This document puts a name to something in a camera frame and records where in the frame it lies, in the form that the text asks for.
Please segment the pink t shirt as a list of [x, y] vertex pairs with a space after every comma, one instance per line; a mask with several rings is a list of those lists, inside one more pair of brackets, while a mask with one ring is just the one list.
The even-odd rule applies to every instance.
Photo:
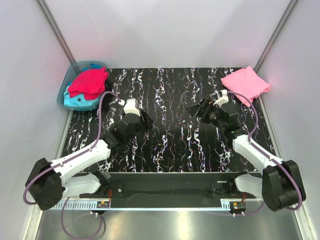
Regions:
[[260, 78], [251, 66], [241, 68], [221, 79], [221, 83], [229, 91], [239, 93], [236, 97], [247, 107], [261, 94], [269, 91], [271, 85]]

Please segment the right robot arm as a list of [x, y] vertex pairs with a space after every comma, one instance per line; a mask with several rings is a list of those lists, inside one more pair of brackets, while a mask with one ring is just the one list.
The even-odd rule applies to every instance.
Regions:
[[299, 166], [293, 160], [283, 160], [255, 142], [242, 130], [239, 114], [230, 103], [204, 98], [186, 111], [204, 124], [217, 127], [224, 143], [247, 159], [261, 174], [255, 177], [242, 173], [227, 185], [228, 195], [239, 198], [244, 193], [261, 198], [273, 212], [298, 210], [306, 199]]

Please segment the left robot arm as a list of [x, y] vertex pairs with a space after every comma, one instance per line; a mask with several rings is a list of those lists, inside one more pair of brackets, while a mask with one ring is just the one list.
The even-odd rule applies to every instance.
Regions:
[[26, 180], [23, 200], [27, 201], [29, 193], [33, 204], [46, 211], [62, 198], [87, 194], [103, 198], [108, 193], [106, 183], [93, 173], [87, 176], [77, 174], [108, 159], [116, 148], [127, 144], [135, 136], [151, 131], [153, 124], [154, 121], [143, 110], [139, 114], [125, 113], [119, 122], [92, 144], [52, 161], [39, 159]]

